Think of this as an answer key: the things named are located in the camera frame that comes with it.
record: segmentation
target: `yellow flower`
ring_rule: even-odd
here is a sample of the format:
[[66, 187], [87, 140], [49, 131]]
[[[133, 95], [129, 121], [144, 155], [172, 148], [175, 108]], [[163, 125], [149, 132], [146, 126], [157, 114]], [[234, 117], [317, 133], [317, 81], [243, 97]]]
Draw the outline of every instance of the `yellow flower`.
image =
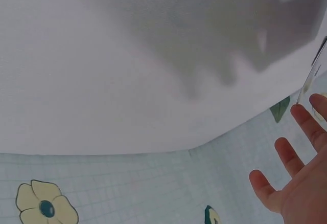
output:
[[78, 214], [59, 187], [50, 182], [32, 180], [21, 184], [16, 205], [23, 224], [77, 224]]
[[[325, 96], [327, 98], [327, 93], [322, 93], [321, 95], [323, 95], [323, 96]], [[317, 112], [315, 108], [312, 108], [312, 110], [313, 110], [313, 113], [314, 113], [315, 117], [319, 121], [323, 121], [324, 120], [323, 116], [319, 112]]]

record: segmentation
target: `flower petal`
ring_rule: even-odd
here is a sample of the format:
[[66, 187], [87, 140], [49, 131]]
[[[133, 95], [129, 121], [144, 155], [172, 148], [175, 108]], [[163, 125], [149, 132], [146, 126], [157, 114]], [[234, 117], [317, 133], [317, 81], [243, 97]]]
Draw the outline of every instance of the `flower petal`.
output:
[[19, 218], [23, 224], [47, 224], [47, 218], [38, 208], [27, 209], [20, 213]]
[[56, 184], [32, 180], [31, 185], [39, 200], [52, 201], [55, 197], [61, 195], [61, 191]]
[[59, 220], [57, 220], [56, 218], [49, 218], [48, 224], [62, 224], [62, 223]]
[[35, 196], [31, 185], [21, 184], [17, 190], [16, 205], [20, 211], [37, 208], [40, 201]]
[[55, 218], [62, 224], [77, 224], [78, 214], [65, 196], [56, 197], [52, 204], [55, 208]]
[[210, 221], [212, 224], [220, 224], [220, 218], [219, 215], [217, 214], [217, 212], [214, 209], [209, 209], [209, 213], [210, 213]]

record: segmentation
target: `green leaf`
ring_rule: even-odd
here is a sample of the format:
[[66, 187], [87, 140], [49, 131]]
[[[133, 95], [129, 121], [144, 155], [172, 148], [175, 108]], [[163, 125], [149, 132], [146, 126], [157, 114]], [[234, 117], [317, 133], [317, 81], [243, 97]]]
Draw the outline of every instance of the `green leaf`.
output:
[[273, 114], [276, 123], [279, 123], [280, 120], [282, 119], [282, 116], [284, 115], [284, 113], [287, 110], [287, 107], [290, 104], [290, 97], [285, 98], [284, 100], [282, 100], [281, 102], [277, 103], [276, 105], [270, 107], [270, 111]]

